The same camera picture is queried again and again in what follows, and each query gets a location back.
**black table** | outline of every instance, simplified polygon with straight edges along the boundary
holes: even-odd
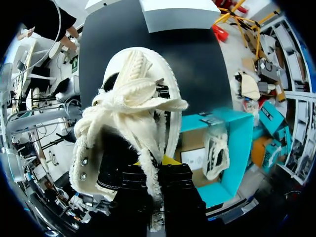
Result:
[[[172,67],[189,108],[183,115],[232,108],[226,66],[212,30],[185,29],[149,34],[138,0],[121,0],[89,15],[79,55],[82,108],[91,106],[106,66],[122,49],[141,46],[162,55]]]

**person's hand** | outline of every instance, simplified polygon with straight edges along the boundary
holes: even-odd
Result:
[[[31,37],[31,35],[33,34],[34,30],[35,30],[35,27],[29,29],[29,30],[26,32],[26,37]]]

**white shoelace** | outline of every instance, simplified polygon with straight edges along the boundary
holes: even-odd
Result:
[[[93,148],[103,126],[117,129],[138,151],[141,168],[147,176],[148,193],[154,200],[161,200],[158,170],[152,164],[151,153],[161,163],[165,147],[163,111],[182,111],[188,103],[182,99],[154,97],[155,80],[145,77],[151,65],[141,51],[130,53],[113,89],[108,92],[100,89],[92,107],[85,109],[82,119],[76,123],[74,153],[76,159],[82,158],[86,147]],[[160,115],[158,125],[153,118],[154,110]]]

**metal eyelet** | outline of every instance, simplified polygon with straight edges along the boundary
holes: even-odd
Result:
[[[87,174],[86,173],[82,173],[80,176],[81,181],[84,181],[87,178]]]
[[[88,157],[85,157],[82,161],[81,161],[81,165],[82,166],[86,166],[88,164]]]

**yellow tripod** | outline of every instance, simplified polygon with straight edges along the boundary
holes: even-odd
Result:
[[[260,21],[253,21],[253,20],[250,20],[250,19],[246,19],[246,18],[243,18],[243,17],[239,17],[239,16],[236,16],[235,15],[235,11],[243,4],[243,2],[245,2],[246,0],[241,0],[239,1],[234,7],[233,9],[230,11],[228,9],[225,9],[225,8],[218,8],[220,9],[221,11],[224,11],[224,12],[227,12],[225,14],[222,14],[222,16],[220,18],[218,18],[214,25],[220,23],[220,22],[223,22],[225,23],[230,17],[234,18],[234,20],[236,21],[236,24],[238,25],[238,28],[239,28],[239,31],[241,33],[241,37],[243,39],[243,42],[245,44],[245,47],[248,47],[248,43],[247,43],[247,40],[244,36],[244,32],[241,28],[241,25],[240,25],[240,21],[243,22],[243,24],[245,24],[250,30],[253,30],[255,32],[257,32],[257,44],[256,44],[256,60],[259,58],[259,49],[260,49],[260,24],[264,23],[266,20],[270,19],[271,17],[273,17],[274,15],[278,14],[279,13],[279,10],[277,11],[274,11],[274,12],[271,12],[268,16],[266,16],[265,18],[261,19]]]

